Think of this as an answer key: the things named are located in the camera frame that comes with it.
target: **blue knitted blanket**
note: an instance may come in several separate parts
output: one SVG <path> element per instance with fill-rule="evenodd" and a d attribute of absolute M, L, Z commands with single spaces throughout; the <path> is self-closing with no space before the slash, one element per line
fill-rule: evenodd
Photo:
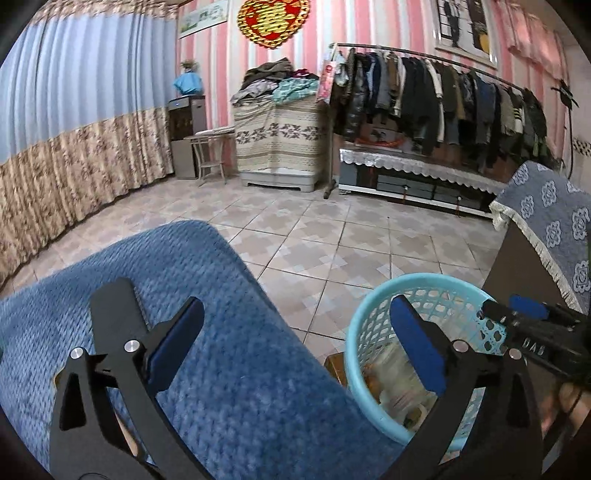
<path fill-rule="evenodd" d="M 375 479 L 402 447 L 365 419 L 211 226 L 133 236 L 0 302 L 0 404 L 48 468 L 52 379 L 71 348 L 94 353 L 90 295 L 128 277 L 150 326 L 189 296 L 205 326 L 158 402 L 217 480 Z M 113 404 L 130 426 L 118 395 Z"/>

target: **white stool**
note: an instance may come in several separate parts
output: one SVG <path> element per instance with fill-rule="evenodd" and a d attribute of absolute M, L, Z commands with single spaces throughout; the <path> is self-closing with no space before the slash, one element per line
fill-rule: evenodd
<path fill-rule="evenodd" d="M 221 145 L 219 145 L 219 148 L 210 148 L 209 162 L 205 162 L 205 155 L 203 154 L 203 145 L 211 146 L 212 140 L 221 140 L 223 137 L 233 138 L 234 133 L 234 127 L 220 127 L 213 128 L 211 130 L 204 130 L 202 132 L 196 133 L 195 135 L 185 138 L 185 140 L 189 140 L 191 142 L 193 146 L 193 151 L 195 152 L 195 156 L 197 157 L 197 169 L 199 171 L 199 179 L 205 180 L 206 175 L 204 170 L 206 168 L 211 169 L 213 167 L 219 167 L 220 172 L 222 174 L 223 182 L 227 183 L 226 176 L 224 175 L 223 171 Z"/>

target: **metal screw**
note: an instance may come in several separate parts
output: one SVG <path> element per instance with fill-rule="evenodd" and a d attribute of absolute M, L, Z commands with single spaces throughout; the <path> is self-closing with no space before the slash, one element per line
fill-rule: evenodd
<path fill-rule="evenodd" d="M 139 348 L 139 342 L 137 340 L 130 340 L 125 344 L 125 351 L 129 353 L 136 352 Z"/>
<path fill-rule="evenodd" d="M 521 360 L 521 352 L 517 349 L 517 348 L 512 348 L 511 350 L 509 350 L 509 356 L 513 359 L 513 360 Z"/>
<path fill-rule="evenodd" d="M 466 353 L 469 345 L 464 340 L 456 340 L 453 342 L 453 349 L 458 353 Z"/>
<path fill-rule="evenodd" d="M 70 357 L 74 360 L 78 360 L 82 355 L 84 355 L 84 349 L 80 346 L 77 346 L 70 352 Z"/>

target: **floor tile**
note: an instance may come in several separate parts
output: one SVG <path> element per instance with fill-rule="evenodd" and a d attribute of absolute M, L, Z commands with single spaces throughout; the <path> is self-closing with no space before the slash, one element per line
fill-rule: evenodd
<path fill-rule="evenodd" d="M 359 206 L 373 210 L 380 210 L 388 205 L 394 205 L 393 203 L 388 202 L 385 198 L 376 198 L 376 197 L 366 197 L 363 195 L 356 195 L 356 194 L 349 194 L 344 195 L 344 197 L 349 199 L 349 203 L 351 206 Z"/>
<path fill-rule="evenodd" d="M 201 202 L 182 214 L 188 220 L 210 221 L 216 215 L 222 213 L 230 204 L 221 200 L 215 202 Z"/>
<path fill-rule="evenodd" d="M 398 232 L 412 232 L 428 235 L 432 232 L 429 218 L 424 215 L 415 215 L 407 212 L 398 212 L 390 215 L 388 226 Z"/>
<path fill-rule="evenodd" d="M 351 205 L 347 215 L 347 222 L 388 228 L 388 215 L 381 209 Z"/>
<path fill-rule="evenodd" d="M 266 268 L 259 283 L 290 327 L 308 330 L 326 281 Z"/>
<path fill-rule="evenodd" d="M 285 240 L 284 236 L 271 233 L 243 230 L 235 236 L 230 245 L 243 261 L 267 265 Z"/>
<path fill-rule="evenodd" d="M 321 364 L 324 364 L 327 356 L 345 351 L 344 340 L 322 337 L 314 333 L 308 333 L 308 335 L 306 335 L 304 345 L 308 347 L 310 353 L 314 355 Z"/>
<path fill-rule="evenodd" d="M 345 339 L 351 318 L 370 288 L 327 282 L 310 331 Z"/>
<path fill-rule="evenodd" d="M 325 280 L 336 245 L 288 237 L 269 263 L 270 268 Z"/>
<path fill-rule="evenodd" d="M 47 249 L 39 252 L 37 257 L 31 260 L 31 266 L 35 271 L 38 280 L 49 277 L 66 267 L 66 264 L 58 255 L 55 248 L 50 245 Z"/>
<path fill-rule="evenodd" d="M 256 279 L 258 279 L 258 277 L 261 276 L 262 271 L 265 270 L 265 267 L 263 265 L 257 265 L 256 263 L 248 263 L 248 262 L 245 262 L 245 264 L 248 267 L 248 270 L 251 271 L 252 276 L 255 277 Z"/>
<path fill-rule="evenodd" d="M 390 251 L 392 255 L 437 261 L 431 237 L 420 233 L 390 230 Z"/>
<path fill-rule="evenodd" d="M 290 233 L 290 237 L 313 240 L 337 245 L 345 223 L 325 218 L 301 217 Z"/>
<path fill-rule="evenodd" d="M 468 245 L 468 247 L 470 247 L 478 268 L 485 271 L 488 271 L 492 268 L 498 254 L 497 250 L 479 247 L 477 245 Z"/>
<path fill-rule="evenodd" d="M 163 215 L 174 215 L 174 217 L 182 216 L 186 211 L 195 208 L 196 206 L 201 204 L 201 200 L 187 200 L 181 199 L 176 200 L 173 203 L 169 203 L 164 208 L 160 209 L 158 213 L 162 213 Z"/>
<path fill-rule="evenodd" d="M 300 216 L 293 213 L 263 210 L 262 213 L 254 217 L 252 222 L 246 226 L 246 229 L 287 236 L 299 219 Z"/>
<path fill-rule="evenodd" d="M 223 212 L 220 212 L 215 217 L 213 217 L 210 222 L 219 225 L 229 225 L 244 228 L 246 225 L 251 223 L 253 218 L 261 212 L 261 210 L 257 209 L 230 205 Z"/>
<path fill-rule="evenodd" d="M 134 230 L 130 230 L 124 228 L 123 226 L 112 226 L 112 225 L 105 225 L 102 231 L 98 232 L 96 235 L 92 237 L 86 236 L 85 238 L 92 243 L 92 245 L 97 250 L 102 250 L 114 243 L 117 243 L 124 238 L 129 236 L 135 235 L 143 230 L 148 230 L 151 227 L 143 227 L 142 225 L 137 225 L 134 227 Z"/>
<path fill-rule="evenodd" d="M 467 281 L 478 288 L 482 288 L 482 285 L 484 284 L 485 279 L 482 272 L 475 268 L 457 267 L 455 265 L 446 265 L 442 263 L 441 271 L 444 275 Z"/>
<path fill-rule="evenodd" d="M 439 263 L 392 255 L 392 278 L 408 273 L 441 273 Z"/>
<path fill-rule="evenodd" d="M 159 212 L 175 200 L 175 197 L 160 196 L 153 189 L 141 189 L 131 192 L 117 203 L 139 212 Z"/>
<path fill-rule="evenodd" d="M 265 211 L 274 211 L 282 213 L 293 213 L 302 215 L 312 203 L 311 200 L 297 199 L 293 197 L 281 196 L 269 205 Z"/>
<path fill-rule="evenodd" d="M 145 232 L 146 230 L 151 230 L 152 228 L 156 228 L 161 225 L 166 225 L 167 223 L 172 222 L 177 217 L 179 217 L 179 215 L 173 213 L 145 212 L 141 220 L 137 224 L 132 226 L 130 230 L 133 233 Z"/>
<path fill-rule="evenodd" d="M 73 265 L 99 250 L 95 244 L 79 236 L 76 231 L 74 229 L 66 233 L 53 244 L 53 248 L 66 266 Z"/>
<path fill-rule="evenodd" d="M 390 232 L 386 228 L 377 226 L 346 223 L 339 244 L 389 254 Z"/>
<path fill-rule="evenodd" d="M 390 280 L 390 255 L 338 247 L 329 280 L 375 288 Z"/>
<path fill-rule="evenodd" d="M 304 215 L 312 218 L 345 221 L 349 213 L 348 203 L 332 203 L 328 200 L 313 201 Z"/>
<path fill-rule="evenodd" d="M 297 337 L 300 339 L 301 343 L 304 343 L 304 339 L 306 338 L 306 332 L 302 332 L 301 330 L 298 330 L 297 328 L 292 328 L 291 331 L 297 335 Z"/>
<path fill-rule="evenodd" d="M 478 268 L 467 243 L 458 236 L 433 237 L 433 245 L 440 263 L 458 267 Z"/>
<path fill-rule="evenodd" d="M 228 225 L 213 225 L 215 229 L 219 232 L 219 234 L 226 239 L 226 242 L 232 240 L 235 236 L 237 236 L 242 229 L 237 228 L 235 226 L 228 226 Z"/>
<path fill-rule="evenodd" d="M 22 288 L 28 287 L 37 281 L 37 276 L 31 264 L 23 265 L 18 273 L 12 278 L 12 286 L 15 293 Z"/>
<path fill-rule="evenodd" d="M 460 222 L 464 240 L 470 245 L 499 249 L 505 239 L 506 231 L 497 232 L 491 220 L 461 218 Z"/>
<path fill-rule="evenodd" d="M 264 210 L 268 206 L 272 205 L 277 200 L 280 192 L 273 190 L 272 193 L 251 193 L 245 194 L 234 202 L 236 207 L 244 208 L 256 208 Z"/>

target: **curtain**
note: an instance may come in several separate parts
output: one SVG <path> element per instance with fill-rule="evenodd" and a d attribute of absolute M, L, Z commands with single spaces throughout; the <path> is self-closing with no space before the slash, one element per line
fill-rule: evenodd
<path fill-rule="evenodd" d="M 501 7 L 508 48 L 517 55 L 543 67 L 555 79 L 563 77 L 560 39 L 542 20 L 526 13 L 519 4 L 496 0 Z"/>
<path fill-rule="evenodd" d="M 172 173 L 177 7 L 54 0 L 0 67 L 0 284 L 68 226 Z"/>

